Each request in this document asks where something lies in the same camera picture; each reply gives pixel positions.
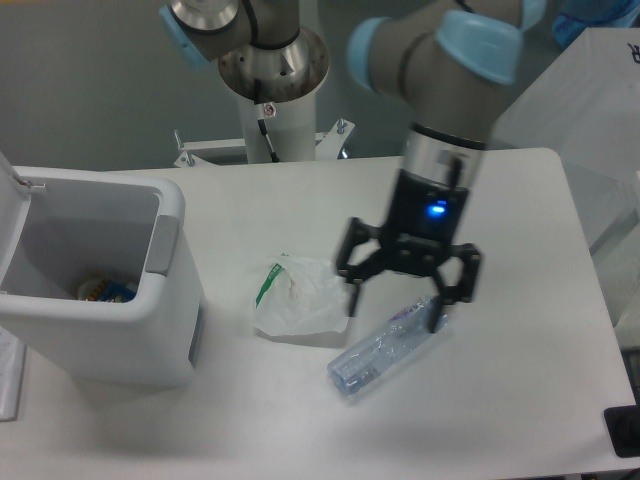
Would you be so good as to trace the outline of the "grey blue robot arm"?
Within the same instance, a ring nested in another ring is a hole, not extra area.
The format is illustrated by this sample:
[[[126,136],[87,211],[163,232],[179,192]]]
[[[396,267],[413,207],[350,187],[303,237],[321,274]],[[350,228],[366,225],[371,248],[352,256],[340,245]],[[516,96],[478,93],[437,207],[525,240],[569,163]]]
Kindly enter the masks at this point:
[[[454,237],[492,127],[503,113],[524,33],[542,1],[436,1],[401,19],[371,18],[351,34],[346,57],[362,87],[405,101],[414,112],[387,216],[378,227],[354,218],[335,260],[357,299],[385,271],[431,279],[427,319],[473,299],[482,256]],[[195,67],[216,62],[226,85],[249,104],[248,158],[308,158],[312,127],[284,112],[328,73],[322,40],[300,23],[296,1],[170,1],[159,11],[167,33]]]

